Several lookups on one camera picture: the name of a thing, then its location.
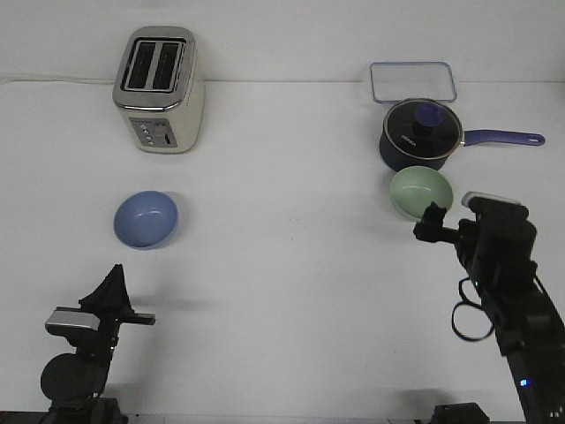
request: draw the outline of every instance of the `blue bowl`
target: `blue bowl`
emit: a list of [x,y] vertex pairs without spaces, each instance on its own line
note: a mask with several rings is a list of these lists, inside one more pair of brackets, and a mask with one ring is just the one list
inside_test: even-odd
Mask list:
[[150,249],[168,240],[177,223],[177,205],[167,194],[139,192],[117,209],[114,232],[129,247]]

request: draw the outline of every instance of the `purple handle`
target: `purple handle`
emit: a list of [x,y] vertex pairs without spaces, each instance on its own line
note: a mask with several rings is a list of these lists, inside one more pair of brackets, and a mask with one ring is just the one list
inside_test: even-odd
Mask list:
[[543,146],[546,138],[541,134],[530,132],[513,132],[499,130],[472,130],[464,132],[464,146],[473,146],[479,143],[510,143],[525,146]]

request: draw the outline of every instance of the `green bowl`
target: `green bowl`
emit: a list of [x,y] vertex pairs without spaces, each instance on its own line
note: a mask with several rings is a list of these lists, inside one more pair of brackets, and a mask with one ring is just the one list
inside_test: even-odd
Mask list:
[[411,166],[400,170],[392,178],[390,198],[398,212],[412,221],[418,221],[433,201],[440,208],[451,208],[453,190],[437,170]]

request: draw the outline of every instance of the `container lid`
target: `container lid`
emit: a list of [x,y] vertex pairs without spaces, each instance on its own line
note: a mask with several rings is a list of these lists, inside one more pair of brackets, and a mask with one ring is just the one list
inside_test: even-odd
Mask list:
[[457,115],[432,99],[408,99],[385,116],[384,136],[402,153],[433,160],[448,156],[463,139]]
[[457,98],[453,73],[445,62],[374,62],[370,76],[377,103],[408,98],[453,102]]

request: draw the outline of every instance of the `saucepan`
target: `saucepan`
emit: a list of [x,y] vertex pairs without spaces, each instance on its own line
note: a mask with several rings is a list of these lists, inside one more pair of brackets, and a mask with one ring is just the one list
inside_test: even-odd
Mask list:
[[380,155],[393,170],[420,165],[438,170],[460,145],[484,142],[542,146],[536,133],[500,130],[464,131],[453,110],[432,99],[407,99],[395,104],[383,121]]

